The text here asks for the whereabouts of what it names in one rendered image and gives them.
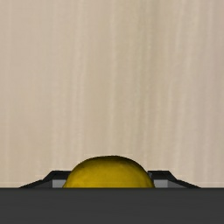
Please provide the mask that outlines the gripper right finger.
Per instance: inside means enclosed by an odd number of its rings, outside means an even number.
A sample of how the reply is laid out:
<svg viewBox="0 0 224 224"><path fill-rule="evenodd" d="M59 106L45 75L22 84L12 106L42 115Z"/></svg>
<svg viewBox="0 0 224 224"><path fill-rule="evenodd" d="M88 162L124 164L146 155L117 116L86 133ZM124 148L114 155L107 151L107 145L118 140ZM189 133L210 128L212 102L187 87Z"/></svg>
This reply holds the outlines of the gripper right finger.
<svg viewBox="0 0 224 224"><path fill-rule="evenodd" d="M196 185L176 179L170 171L148 171L156 188L197 188Z"/></svg>

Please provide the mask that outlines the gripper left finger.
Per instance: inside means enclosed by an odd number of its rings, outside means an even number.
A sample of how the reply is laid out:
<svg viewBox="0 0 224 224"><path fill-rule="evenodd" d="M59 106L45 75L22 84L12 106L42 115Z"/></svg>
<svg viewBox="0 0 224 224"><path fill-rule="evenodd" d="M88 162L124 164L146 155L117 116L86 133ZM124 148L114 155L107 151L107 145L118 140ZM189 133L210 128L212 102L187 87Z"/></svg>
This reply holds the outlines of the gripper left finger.
<svg viewBox="0 0 224 224"><path fill-rule="evenodd" d="M67 181L70 171L51 171L43 179L23 185L23 188L61 188Z"/></svg>

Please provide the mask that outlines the yellow lemon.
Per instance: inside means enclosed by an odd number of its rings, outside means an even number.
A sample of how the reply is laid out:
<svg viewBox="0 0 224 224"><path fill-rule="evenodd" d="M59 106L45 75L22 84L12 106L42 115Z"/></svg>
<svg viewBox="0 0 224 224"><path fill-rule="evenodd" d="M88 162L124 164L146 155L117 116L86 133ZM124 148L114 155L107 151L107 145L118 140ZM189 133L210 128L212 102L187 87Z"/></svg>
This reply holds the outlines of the yellow lemon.
<svg viewBox="0 0 224 224"><path fill-rule="evenodd" d="M63 188L154 188L146 170L120 156L92 157L77 164Z"/></svg>

